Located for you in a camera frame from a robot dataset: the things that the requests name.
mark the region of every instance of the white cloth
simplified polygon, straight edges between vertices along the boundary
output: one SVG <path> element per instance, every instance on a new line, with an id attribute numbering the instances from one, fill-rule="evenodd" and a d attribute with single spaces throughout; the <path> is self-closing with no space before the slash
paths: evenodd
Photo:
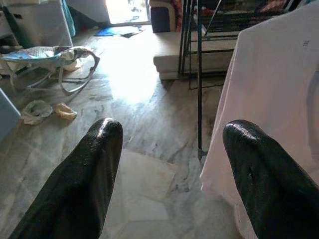
<path id="1" fill-rule="evenodd" d="M 235 119 L 257 124 L 319 183 L 318 65 L 319 1 L 239 35 L 201 180 L 204 192 L 218 192 L 235 207 L 247 239 L 257 237 L 222 142 L 224 126 Z"/>

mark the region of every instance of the marble floor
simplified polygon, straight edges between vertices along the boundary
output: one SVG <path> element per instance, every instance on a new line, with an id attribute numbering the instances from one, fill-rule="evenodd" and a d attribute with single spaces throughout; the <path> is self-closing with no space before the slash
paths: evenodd
<path id="1" fill-rule="evenodd" d="M 14 92 L 7 79 L 0 80 L 20 111 L 32 100 L 44 100 L 52 106 L 64 102 L 78 112 L 74 121 L 52 114 L 35 126 L 19 122 L 0 143 L 0 239 L 8 238 L 53 169 L 104 117 L 123 125 L 124 144 L 102 239 L 240 239 L 231 206 L 200 191 L 196 91 L 187 81 L 158 78 L 149 27 L 130 39 L 93 33 L 74 39 L 101 57 L 82 91 L 67 97 L 48 81 Z M 204 149 L 221 90 L 203 93 Z"/>

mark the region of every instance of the clothes drying rack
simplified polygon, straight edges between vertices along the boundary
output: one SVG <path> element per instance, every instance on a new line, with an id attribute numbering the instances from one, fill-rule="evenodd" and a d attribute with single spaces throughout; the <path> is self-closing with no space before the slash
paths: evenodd
<path id="1" fill-rule="evenodd" d="M 235 0 L 183 0 L 183 16 L 181 26 L 181 38 L 179 49 L 178 73 L 180 76 L 188 75 L 189 89 L 197 89 L 198 111 L 197 111 L 197 127 L 198 127 L 198 149 L 197 155 L 199 161 L 207 155 L 207 151 L 202 148 L 202 90 L 207 87 L 222 86 L 215 84 L 211 86 L 203 86 L 202 79 L 206 76 L 224 74 L 226 72 L 203 72 L 202 70 L 202 55 L 205 53 L 222 53 L 232 52 L 234 47 L 225 49 L 202 50 L 202 43 L 205 41 L 227 41 L 236 40 L 241 30 L 268 20 L 272 17 L 287 13 L 294 10 L 300 0 L 287 0 L 282 8 L 269 11 L 232 11 L 225 12 L 225 9 L 231 9 Z M 203 8 L 213 9 L 211 14 L 204 14 Z M 197 39 L 193 40 L 191 32 L 196 28 Z M 192 42 L 197 42 L 197 49 L 192 50 Z M 192 72 L 192 55 L 197 54 L 197 87 L 191 87 Z M 185 60 L 188 58 L 189 69 L 185 70 Z"/>

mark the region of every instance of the doorway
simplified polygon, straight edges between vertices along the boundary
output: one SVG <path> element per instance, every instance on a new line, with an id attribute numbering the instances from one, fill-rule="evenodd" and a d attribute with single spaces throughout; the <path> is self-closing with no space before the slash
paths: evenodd
<path id="1" fill-rule="evenodd" d="M 149 0 L 105 0 L 111 25 L 150 23 Z"/>

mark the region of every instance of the doormat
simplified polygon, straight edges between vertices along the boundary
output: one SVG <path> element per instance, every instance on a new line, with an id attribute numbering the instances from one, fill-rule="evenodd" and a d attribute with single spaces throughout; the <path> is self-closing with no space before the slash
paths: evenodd
<path id="1" fill-rule="evenodd" d="M 94 36 L 123 36 L 126 38 L 130 38 L 136 34 L 144 31 L 144 28 L 141 26 L 118 26 L 118 27 L 107 27 Z"/>

